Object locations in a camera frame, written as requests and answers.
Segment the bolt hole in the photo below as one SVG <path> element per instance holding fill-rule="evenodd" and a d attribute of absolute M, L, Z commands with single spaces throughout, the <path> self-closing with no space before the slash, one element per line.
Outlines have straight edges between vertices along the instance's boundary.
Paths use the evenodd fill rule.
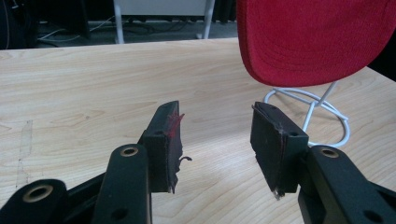
<path fill-rule="evenodd" d="M 326 149 L 326 148 L 323 148 L 321 150 L 321 153 L 327 157 L 330 157 L 330 158 L 337 158 L 339 156 L 337 152 L 335 152 L 331 149 Z"/>
<path fill-rule="evenodd" d="M 368 219 L 370 219 L 371 221 L 373 221 L 373 222 L 375 222 L 375 223 L 382 223 L 383 222 L 383 220 L 382 220 L 382 217 L 379 215 L 379 214 L 377 214 L 376 212 L 373 212 L 373 211 L 363 211 L 363 214 L 368 218 Z"/>
<path fill-rule="evenodd" d="M 295 136 L 298 136 L 298 133 L 292 132 L 292 133 L 289 133 L 289 135 L 295 137 Z"/>
<path fill-rule="evenodd" d="M 23 201 L 26 203 L 35 203 L 47 198 L 53 191 L 53 186 L 51 185 L 39 185 L 32 189 L 29 189 L 23 195 Z"/>
<path fill-rule="evenodd" d="M 131 157 L 136 155 L 139 150 L 136 147 L 127 147 L 121 152 L 121 156 L 123 157 Z"/>
<path fill-rule="evenodd" d="M 115 221 L 120 221 L 126 218 L 128 215 L 128 210 L 124 208 L 119 208 L 111 214 L 111 219 Z"/>

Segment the wooden table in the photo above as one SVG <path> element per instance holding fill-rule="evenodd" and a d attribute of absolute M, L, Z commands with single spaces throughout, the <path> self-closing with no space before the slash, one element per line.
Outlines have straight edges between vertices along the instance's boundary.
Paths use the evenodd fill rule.
<path fill-rule="evenodd" d="M 251 105 L 271 87 L 251 78 L 237 39 L 0 51 L 0 206 L 26 183 L 72 188 L 136 143 L 156 108 L 180 101 L 184 155 L 176 194 L 153 194 L 154 223 L 302 223 L 297 194 L 279 202 L 250 147 Z M 317 94 L 324 86 L 305 88 Z M 349 116 L 341 147 L 371 181 L 396 190 L 396 84 L 364 68 L 330 101 Z M 306 105 L 271 99 L 298 124 Z M 318 111 L 308 134 L 340 137 Z"/>

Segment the red mark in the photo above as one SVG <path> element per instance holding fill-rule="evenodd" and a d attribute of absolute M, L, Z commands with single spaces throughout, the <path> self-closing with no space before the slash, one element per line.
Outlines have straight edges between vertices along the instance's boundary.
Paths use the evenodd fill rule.
<path fill-rule="evenodd" d="M 169 121 L 171 123 L 171 127 L 170 127 L 169 133 L 168 133 L 168 136 L 170 138 L 175 137 L 177 128 L 180 126 L 180 122 L 183 119 L 183 117 L 184 117 L 184 114 L 179 116 L 177 112 L 174 112 L 172 115 L 168 116 Z"/>

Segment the black object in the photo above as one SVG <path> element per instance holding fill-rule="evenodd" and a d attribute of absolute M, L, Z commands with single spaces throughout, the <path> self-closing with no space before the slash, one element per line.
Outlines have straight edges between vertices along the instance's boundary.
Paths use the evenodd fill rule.
<path fill-rule="evenodd" d="M 29 49 L 35 46 L 38 21 L 31 1 L 0 2 L 0 49 Z"/>
<path fill-rule="evenodd" d="M 84 0 L 34 0 L 37 17 L 70 32 L 91 37 Z"/>
<path fill-rule="evenodd" d="M 84 0 L 88 21 L 105 21 L 114 16 L 113 0 Z"/>
<path fill-rule="evenodd" d="M 151 192 L 175 190 L 181 118 L 177 101 L 161 105 L 139 144 L 113 151 L 105 174 L 69 191 L 53 179 L 26 185 L 0 210 L 0 223 L 151 223 Z"/>
<path fill-rule="evenodd" d="M 216 0 L 212 21 L 221 23 L 236 21 L 236 0 Z"/>
<path fill-rule="evenodd" d="M 278 108 L 256 103 L 250 142 L 279 198 L 301 186 L 305 223 L 396 223 L 396 193 L 370 183 L 342 151 L 307 146 L 307 135 Z"/>
<path fill-rule="evenodd" d="M 396 30 L 381 53 L 367 66 L 396 81 Z"/>

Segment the gray floor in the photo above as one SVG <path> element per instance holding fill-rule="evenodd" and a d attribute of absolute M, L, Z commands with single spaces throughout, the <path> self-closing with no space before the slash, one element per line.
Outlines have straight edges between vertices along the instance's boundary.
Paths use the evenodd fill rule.
<path fill-rule="evenodd" d="M 90 29 L 92 30 L 90 39 L 65 30 L 51 35 L 60 28 L 52 24 L 42 23 L 38 29 L 38 37 L 44 38 L 40 38 L 36 47 L 55 48 L 116 44 L 116 28 L 113 22 L 90 22 Z M 125 43 L 197 39 L 197 34 L 201 34 L 203 30 L 204 23 L 202 21 L 139 21 L 123 24 Z M 209 38 L 228 37 L 237 37 L 236 22 L 212 22 Z"/>

